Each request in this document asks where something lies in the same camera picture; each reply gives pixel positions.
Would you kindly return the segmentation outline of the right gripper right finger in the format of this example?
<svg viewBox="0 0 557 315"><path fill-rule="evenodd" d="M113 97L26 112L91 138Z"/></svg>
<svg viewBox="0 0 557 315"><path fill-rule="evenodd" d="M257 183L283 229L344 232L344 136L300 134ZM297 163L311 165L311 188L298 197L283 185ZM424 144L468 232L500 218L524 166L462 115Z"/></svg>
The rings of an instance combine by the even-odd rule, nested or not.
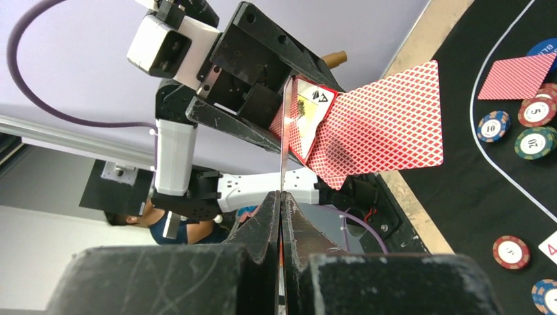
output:
<svg viewBox="0 0 557 315"><path fill-rule="evenodd" d="M292 194L280 199L287 314L502 314L469 257L334 250Z"/></svg>

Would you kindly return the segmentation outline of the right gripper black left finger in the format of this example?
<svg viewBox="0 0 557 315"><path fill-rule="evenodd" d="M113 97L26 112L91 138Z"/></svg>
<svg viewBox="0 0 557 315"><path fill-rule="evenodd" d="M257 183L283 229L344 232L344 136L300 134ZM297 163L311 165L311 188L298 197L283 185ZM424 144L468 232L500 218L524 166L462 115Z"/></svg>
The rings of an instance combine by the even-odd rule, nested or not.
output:
<svg viewBox="0 0 557 315"><path fill-rule="evenodd" d="M220 244L94 247L64 271L48 314L276 314L280 193Z"/></svg>

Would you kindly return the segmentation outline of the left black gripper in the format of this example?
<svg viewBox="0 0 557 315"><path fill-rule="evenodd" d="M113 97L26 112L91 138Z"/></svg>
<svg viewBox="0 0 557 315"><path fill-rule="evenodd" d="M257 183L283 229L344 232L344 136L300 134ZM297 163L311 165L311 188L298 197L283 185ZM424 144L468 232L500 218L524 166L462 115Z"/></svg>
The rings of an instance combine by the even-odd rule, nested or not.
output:
<svg viewBox="0 0 557 315"><path fill-rule="evenodd" d="M154 5L154 15L173 28L185 16L215 28L219 23L206 1L156 1ZM321 58L253 3L242 1L198 72L199 88L161 78L155 116L204 125L277 153L280 142L269 128L280 112L282 87L290 74L340 90Z"/></svg>

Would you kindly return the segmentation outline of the card edge-on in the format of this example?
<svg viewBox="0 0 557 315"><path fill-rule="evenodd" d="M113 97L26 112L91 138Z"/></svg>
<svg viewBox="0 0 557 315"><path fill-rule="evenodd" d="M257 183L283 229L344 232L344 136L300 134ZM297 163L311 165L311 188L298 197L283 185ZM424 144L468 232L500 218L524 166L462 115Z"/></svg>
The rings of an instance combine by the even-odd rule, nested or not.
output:
<svg viewBox="0 0 557 315"><path fill-rule="evenodd" d="M294 76L290 76L283 88L283 101L282 101L282 132L281 132L281 161L280 161L280 191L284 190L285 175L287 170L289 144L290 144L290 124L291 118L291 105L292 105L292 91Z"/></svg>

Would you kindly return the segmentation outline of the red backed card top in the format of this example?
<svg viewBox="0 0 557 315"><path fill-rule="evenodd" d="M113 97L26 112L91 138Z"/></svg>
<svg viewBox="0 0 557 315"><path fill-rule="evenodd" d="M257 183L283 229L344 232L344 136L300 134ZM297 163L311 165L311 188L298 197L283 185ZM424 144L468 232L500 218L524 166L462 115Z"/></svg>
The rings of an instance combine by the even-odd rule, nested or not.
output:
<svg viewBox="0 0 557 315"><path fill-rule="evenodd" d="M350 175L443 163L439 65L431 60L340 94L307 167L340 189Z"/></svg>

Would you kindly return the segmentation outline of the red poker chip stack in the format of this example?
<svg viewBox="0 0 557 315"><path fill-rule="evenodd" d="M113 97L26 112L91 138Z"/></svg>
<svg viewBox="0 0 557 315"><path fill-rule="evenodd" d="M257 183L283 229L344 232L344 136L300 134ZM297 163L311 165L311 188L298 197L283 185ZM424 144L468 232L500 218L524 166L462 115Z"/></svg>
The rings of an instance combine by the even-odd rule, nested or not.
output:
<svg viewBox="0 0 557 315"><path fill-rule="evenodd" d="M505 269L525 268L531 258L526 243L516 236L505 235L495 240L492 246L494 260Z"/></svg>

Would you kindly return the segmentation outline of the green poker chip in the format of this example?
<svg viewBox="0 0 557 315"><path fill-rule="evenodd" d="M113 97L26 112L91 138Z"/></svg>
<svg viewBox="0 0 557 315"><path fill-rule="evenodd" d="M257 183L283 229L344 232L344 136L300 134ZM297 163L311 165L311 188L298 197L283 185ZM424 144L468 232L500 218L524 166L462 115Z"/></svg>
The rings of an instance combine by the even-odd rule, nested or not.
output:
<svg viewBox="0 0 557 315"><path fill-rule="evenodd" d="M556 149L556 129L551 126L532 127L522 131L514 144L515 153L526 160L549 155Z"/></svg>

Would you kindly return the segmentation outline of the red backed playing card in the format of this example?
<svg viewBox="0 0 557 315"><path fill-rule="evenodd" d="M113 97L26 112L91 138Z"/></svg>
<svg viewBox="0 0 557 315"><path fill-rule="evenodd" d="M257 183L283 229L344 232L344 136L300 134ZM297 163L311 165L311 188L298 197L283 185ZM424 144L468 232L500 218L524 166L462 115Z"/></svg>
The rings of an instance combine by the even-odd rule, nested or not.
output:
<svg viewBox="0 0 557 315"><path fill-rule="evenodd" d="M497 60L478 94L479 100L524 100L534 97L549 73L556 53Z"/></svg>

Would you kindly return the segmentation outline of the blue round dealer button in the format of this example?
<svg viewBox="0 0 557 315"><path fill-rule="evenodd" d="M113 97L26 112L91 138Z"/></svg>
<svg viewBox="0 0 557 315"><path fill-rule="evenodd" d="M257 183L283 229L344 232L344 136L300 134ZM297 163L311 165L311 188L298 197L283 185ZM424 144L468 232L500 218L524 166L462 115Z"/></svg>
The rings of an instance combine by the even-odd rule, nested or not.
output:
<svg viewBox="0 0 557 315"><path fill-rule="evenodd" d="M544 39L528 50L526 56L556 53L557 38Z"/></svg>

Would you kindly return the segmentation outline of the blue poker chip stack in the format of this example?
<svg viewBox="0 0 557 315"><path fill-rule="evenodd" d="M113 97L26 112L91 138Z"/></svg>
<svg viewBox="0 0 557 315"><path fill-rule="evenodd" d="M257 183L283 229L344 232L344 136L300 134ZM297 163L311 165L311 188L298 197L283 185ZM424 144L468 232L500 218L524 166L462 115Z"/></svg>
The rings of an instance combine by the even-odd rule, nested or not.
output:
<svg viewBox="0 0 557 315"><path fill-rule="evenodd" d="M539 280L533 285L531 296L539 312L556 315L556 280Z"/></svg>

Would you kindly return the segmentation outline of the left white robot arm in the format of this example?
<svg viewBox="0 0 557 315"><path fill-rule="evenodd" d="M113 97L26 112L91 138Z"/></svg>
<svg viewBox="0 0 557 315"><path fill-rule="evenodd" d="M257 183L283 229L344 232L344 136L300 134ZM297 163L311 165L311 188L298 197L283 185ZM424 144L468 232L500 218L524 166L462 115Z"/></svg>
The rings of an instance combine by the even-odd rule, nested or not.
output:
<svg viewBox="0 0 557 315"><path fill-rule="evenodd" d="M336 88L331 69L338 58L319 58L247 1L225 31L205 1L153 1L149 8L135 40L154 49L141 67L161 81L154 203L210 219L228 208L231 185L222 172L193 163L198 126L278 152L270 126L287 77Z"/></svg>

